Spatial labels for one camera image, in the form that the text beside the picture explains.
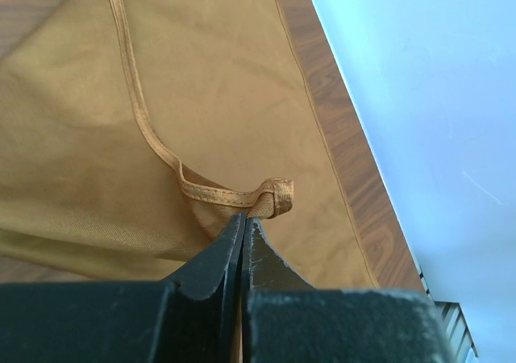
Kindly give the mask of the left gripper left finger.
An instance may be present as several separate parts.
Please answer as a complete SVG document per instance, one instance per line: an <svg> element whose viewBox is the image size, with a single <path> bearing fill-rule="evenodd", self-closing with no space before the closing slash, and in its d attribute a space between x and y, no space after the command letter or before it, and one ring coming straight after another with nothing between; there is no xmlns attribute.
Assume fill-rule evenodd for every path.
<svg viewBox="0 0 516 363"><path fill-rule="evenodd" d="M246 219L159 281L8 283L4 362L233 362Z"/></svg>

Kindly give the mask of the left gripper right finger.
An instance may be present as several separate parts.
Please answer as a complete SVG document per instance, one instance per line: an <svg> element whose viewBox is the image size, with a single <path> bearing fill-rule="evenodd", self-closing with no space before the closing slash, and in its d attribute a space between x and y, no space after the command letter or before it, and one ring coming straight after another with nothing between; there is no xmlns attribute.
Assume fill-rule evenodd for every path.
<svg viewBox="0 0 516 363"><path fill-rule="evenodd" d="M243 234L246 362L453 362L443 321L411 290L320 290L269 245L258 219Z"/></svg>

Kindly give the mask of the orange cloth napkin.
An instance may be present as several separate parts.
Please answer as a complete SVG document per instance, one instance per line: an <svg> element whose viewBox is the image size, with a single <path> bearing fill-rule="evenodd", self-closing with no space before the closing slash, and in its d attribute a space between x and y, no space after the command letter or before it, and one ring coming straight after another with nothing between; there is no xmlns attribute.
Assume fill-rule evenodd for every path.
<svg viewBox="0 0 516 363"><path fill-rule="evenodd" d="M66 0L1 60L1 253L159 279L234 214L374 288L279 0Z"/></svg>

